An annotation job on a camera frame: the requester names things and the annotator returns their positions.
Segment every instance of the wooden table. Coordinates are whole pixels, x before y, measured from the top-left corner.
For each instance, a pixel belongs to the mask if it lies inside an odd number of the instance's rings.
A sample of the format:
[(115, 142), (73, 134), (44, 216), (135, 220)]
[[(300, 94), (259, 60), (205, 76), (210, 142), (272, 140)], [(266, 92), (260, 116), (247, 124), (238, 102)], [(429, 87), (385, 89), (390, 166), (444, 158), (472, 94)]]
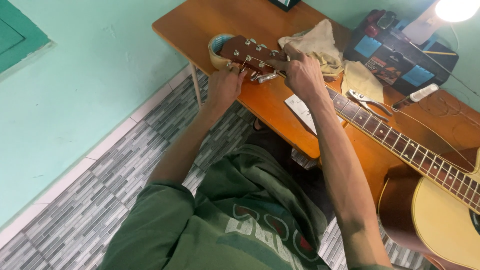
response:
[[(207, 45), (218, 34), (241, 34), (246, 38), (254, 38), (257, 43), (265, 44), (269, 49), (280, 50), (277, 44), (280, 37), (312, 28), (325, 18), (325, 15), (304, 2), (289, 12), (284, 12), (267, 0), (187, 0), (154, 22), (152, 28), (191, 63), (210, 75), (216, 69), (210, 62)], [(349, 40), (350, 31), (331, 22), (335, 45), (342, 51)], [(340, 82), (337, 80), (329, 85), (340, 91)], [(282, 78), (261, 85), (246, 80), (238, 101), (296, 150), (310, 159), (317, 159), (320, 151), (316, 137), (305, 129), (284, 103), (292, 94)], [(391, 87), (384, 88), (386, 104), (391, 105), (402, 97)], [(420, 104), (424, 108), (428, 106), (430, 112), (422, 109)], [(435, 130), (457, 149), (480, 146), (480, 114), (476, 111), (458, 103), (444, 91), (420, 104), (412, 105), (403, 112)], [(461, 112), (456, 116), (434, 116), (444, 114), (445, 108), (450, 108), (450, 114), (453, 114), (459, 106)], [(389, 124), (430, 150), (437, 153), (452, 151), (437, 135), (402, 113), (390, 117)], [(345, 132), (357, 152), (377, 203), (388, 168), (402, 161), (353, 126), (347, 125)]]

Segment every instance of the green t-shirt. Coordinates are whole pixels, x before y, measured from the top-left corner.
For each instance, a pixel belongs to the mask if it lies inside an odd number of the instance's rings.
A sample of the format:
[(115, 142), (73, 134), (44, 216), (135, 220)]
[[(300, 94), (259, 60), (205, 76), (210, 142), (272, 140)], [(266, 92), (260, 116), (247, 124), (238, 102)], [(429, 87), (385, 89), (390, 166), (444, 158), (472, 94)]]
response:
[(325, 229), (273, 157), (244, 145), (208, 169), (195, 198), (169, 181), (148, 184), (98, 270), (327, 270), (317, 255)]

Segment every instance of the guitar body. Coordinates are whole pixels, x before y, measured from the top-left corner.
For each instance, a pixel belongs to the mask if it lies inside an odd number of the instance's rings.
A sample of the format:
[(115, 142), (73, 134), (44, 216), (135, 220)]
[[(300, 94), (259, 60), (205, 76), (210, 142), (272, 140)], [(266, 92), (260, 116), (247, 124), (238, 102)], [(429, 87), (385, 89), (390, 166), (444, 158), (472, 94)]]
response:
[[(479, 163), (472, 179), (479, 179)], [(386, 233), (443, 270), (480, 270), (480, 233), (469, 209), (407, 166), (392, 168), (378, 205)]]

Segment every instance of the person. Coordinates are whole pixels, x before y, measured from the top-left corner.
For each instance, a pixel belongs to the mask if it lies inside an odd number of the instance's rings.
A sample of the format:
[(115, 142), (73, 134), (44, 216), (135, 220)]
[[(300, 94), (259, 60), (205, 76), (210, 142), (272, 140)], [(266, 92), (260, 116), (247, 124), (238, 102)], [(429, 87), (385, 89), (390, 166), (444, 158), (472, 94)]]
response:
[[(367, 180), (336, 117), (320, 63), (289, 44), (284, 52), (290, 61), (268, 64), (286, 71), (285, 84), (315, 122), (347, 266), (391, 269)], [(285, 141), (263, 123), (255, 123), (257, 132), (239, 150), (210, 166), (195, 197), (181, 185), (208, 130), (240, 94), (244, 77), (233, 65), (210, 76), (205, 104), (154, 168), (99, 270), (329, 269), (318, 256), (327, 227), (322, 200), (314, 202), (320, 195), (308, 196), (292, 178), (285, 169)]]

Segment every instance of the spray bottle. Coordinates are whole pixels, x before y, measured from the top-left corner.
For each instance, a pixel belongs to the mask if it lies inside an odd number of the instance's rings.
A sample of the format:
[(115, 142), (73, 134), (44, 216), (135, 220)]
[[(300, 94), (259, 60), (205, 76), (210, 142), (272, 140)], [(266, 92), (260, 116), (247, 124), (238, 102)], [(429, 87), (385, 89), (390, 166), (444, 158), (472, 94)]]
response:
[(429, 94), (435, 92), (438, 90), (438, 85), (436, 84), (431, 84), (425, 88), (422, 88), (418, 90), (415, 93), (411, 93), (408, 95), (406, 98), (400, 100), (399, 102), (395, 103), (392, 105), (392, 110), (393, 111), (399, 111), (403, 109), (404, 107), (410, 106), (410, 104), (413, 104), (415, 102), (419, 102), (422, 98), (428, 96)]

